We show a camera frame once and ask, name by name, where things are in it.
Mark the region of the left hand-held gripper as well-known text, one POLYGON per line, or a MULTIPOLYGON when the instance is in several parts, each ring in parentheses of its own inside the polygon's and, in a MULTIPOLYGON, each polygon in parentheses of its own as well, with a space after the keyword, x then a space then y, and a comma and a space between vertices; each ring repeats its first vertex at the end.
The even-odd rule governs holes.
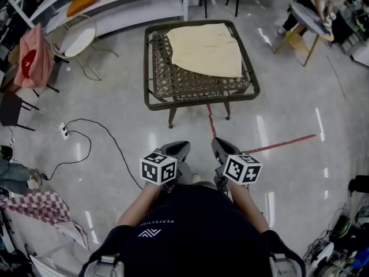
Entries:
POLYGON ((170 193, 178 182, 191 180, 191 168, 186 163, 189 153, 188 141, 164 144, 140 159, 140 177, 170 193))

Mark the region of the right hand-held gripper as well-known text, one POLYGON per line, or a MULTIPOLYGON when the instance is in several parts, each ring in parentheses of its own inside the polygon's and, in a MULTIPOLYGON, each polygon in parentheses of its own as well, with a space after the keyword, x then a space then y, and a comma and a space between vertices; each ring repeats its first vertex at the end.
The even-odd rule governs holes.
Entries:
POLYGON ((262 163, 230 142, 214 138, 211 142, 212 150, 220 167, 215 169, 214 182, 220 192, 227 193, 228 182, 248 186, 256 183, 262 163))

